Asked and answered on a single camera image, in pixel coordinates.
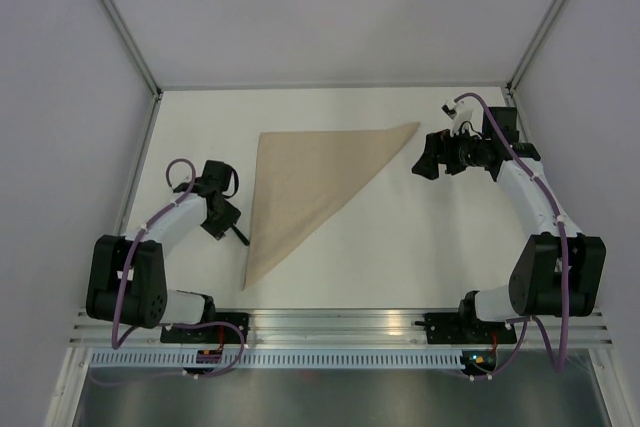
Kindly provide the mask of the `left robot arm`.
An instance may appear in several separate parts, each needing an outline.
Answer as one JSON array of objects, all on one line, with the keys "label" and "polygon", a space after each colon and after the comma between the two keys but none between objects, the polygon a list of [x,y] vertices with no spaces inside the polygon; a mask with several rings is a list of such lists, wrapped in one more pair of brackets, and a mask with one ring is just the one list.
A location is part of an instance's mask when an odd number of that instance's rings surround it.
[{"label": "left robot arm", "polygon": [[237,228],[241,212],[231,204],[239,177],[229,164],[208,160],[201,173],[185,158],[171,161],[165,171],[185,164],[190,179],[170,187],[168,203],[124,235],[103,235],[94,245],[85,310],[89,317],[114,327],[151,329],[163,322],[183,323],[195,342],[206,343],[218,331],[211,313],[213,299],[204,294],[172,291],[165,261],[187,234],[200,228],[213,239],[233,231],[244,245],[249,240]]}]

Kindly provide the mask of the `beige cloth napkin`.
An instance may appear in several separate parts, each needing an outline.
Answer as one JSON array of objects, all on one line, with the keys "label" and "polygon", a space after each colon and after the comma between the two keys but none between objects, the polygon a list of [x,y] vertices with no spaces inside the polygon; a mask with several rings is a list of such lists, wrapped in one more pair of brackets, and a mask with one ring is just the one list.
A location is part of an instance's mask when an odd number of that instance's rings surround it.
[{"label": "beige cloth napkin", "polygon": [[350,202],[419,127],[261,133],[243,288],[264,278]]}]

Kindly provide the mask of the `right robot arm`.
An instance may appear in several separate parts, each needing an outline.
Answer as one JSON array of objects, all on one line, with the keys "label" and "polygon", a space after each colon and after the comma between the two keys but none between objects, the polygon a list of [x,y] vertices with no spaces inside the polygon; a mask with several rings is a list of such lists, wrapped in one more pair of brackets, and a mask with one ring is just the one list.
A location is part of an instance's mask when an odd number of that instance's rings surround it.
[{"label": "right robot arm", "polygon": [[462,102],[443,106],[452,126],[427,135],[412,168],[428,180],[482,168],[511,201],[528,239],[506,285],[472,291],[456,318],[459,335],[478,342],[493,322],[524,316],[586,317],[594,309],[606,247],[587,236],[557,201],[536,147],[519,138],[517,112],[492,107],[481,131],[472,127],[472,110]]}]

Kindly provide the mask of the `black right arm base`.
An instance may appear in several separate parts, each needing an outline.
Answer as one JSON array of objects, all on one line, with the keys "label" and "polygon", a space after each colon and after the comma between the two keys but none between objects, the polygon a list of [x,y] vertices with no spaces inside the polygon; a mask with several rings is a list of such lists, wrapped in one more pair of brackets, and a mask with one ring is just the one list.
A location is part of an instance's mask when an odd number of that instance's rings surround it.
[{"label": "black right arm base", "polygon": [[465,319],[454,312],[431,312],[413,323],[426,334],[429,345],[512,345],[516,333],[504,323]]}]

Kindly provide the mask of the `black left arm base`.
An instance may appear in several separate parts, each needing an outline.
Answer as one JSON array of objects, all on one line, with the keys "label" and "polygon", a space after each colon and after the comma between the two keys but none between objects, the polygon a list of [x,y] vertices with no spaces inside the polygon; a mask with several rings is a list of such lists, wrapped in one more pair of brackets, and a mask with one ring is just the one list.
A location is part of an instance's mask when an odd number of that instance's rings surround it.
[{"label": "black left arm base", "polygon": [[239,345],[241,332],[247,336],[251,315],[248,312],[217,312],[212,320],[204,321],[205,327],[163,327],[160,334],[162,344],[223,344]]}]

